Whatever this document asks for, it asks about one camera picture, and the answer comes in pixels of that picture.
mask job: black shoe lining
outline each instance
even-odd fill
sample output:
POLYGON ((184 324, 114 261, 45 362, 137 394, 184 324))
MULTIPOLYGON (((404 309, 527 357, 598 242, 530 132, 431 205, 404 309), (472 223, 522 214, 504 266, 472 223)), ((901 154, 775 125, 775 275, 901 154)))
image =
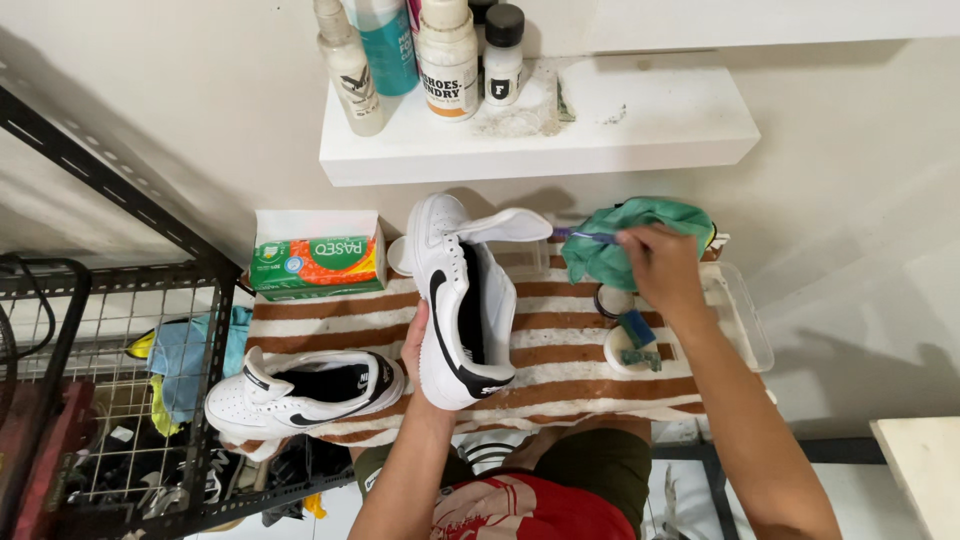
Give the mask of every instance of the black shoe lining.
POLYGON ((463 302, 460 303, 460 313, 457 315, 457 325, 460 328, 460 344, 464 347, 467 358, 475 364, 486 364, 487 359, 483 350, 483 324, 481 323, 480 309, 482 294, 480 290, 480 261, 477 259, 473 246, 461 243, 464 250, 464 262, 467 264, 467 282, 469 288, 463 302))
POLYGON ((367 392, 368 384, 376 384, 370 381, 369 371, 367 364, 350 364, 324 371, 285 371, 273 378, 294 385, 288 396, 338 404, 359 398, 367 392))

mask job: paseo tissue box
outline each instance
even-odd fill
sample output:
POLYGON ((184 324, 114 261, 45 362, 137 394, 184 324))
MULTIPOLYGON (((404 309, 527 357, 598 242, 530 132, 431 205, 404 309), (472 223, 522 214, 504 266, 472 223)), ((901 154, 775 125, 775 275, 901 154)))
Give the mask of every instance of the paseo tissue box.
POLYGON ((274 301, 383 290, 375 211, 258 210, 250 284, 274 301))

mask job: red shirt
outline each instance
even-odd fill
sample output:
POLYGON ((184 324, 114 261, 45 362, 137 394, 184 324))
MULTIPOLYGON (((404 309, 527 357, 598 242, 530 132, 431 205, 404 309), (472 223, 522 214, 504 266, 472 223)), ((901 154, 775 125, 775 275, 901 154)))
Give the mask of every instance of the red shirt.
POLYGON ((636 540, 623 512, 599 496, 514 473, 459 484, 448 495, 442 492, 430 538, 636 540))

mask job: white sneaker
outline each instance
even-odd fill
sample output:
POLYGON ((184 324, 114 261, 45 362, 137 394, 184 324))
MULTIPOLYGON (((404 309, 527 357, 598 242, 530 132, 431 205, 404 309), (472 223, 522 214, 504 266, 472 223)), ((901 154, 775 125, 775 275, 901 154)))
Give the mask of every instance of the white sneaker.
POLYGON ((265 366, 263 352, 253 347, 243 371, 207 393, 204 410, 217 430, 278 439, 390 406, 405 383, 396 362, 366 351, 309 353, 265 366))
POLYGON ((459 410, 513 378, 510 331, 516 290, 485 242, 546 238, 553 227, 528 209, 470 221, 456 198, 434 193, 407 222, 407 250, 430 319, 420 348, 420 382, 430 403, 459 410))

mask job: striped towel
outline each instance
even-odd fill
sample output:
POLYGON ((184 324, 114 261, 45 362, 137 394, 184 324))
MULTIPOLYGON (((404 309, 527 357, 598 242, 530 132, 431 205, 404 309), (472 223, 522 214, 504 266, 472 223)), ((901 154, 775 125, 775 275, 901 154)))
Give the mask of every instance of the striped towel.
MULTIPOLYGON (((516 282, 511 362, 516 377, 505 388, 457 416, 457 433, 501 428, 570 426, 587 418, 683 420, 704 407, 689 365, 662 317, 638 308, 653 328, 663 370, 621 375, 608 365, 603 343, 614 322, 593 306, 599 286, 589 278, 571 285, 551 238, 550 266, 535 281, 516 282)), ((391 272, 383 291, 313 300, 267 302, 257 297, 247 348, 259 346, 267 362, 303 353, 363 349, 400 360, 400 348, 420 294, 413 279, 391 272)), ((381 411, 325 424, 310 434, 346 446, 393 442, 412 383, 381 411)))

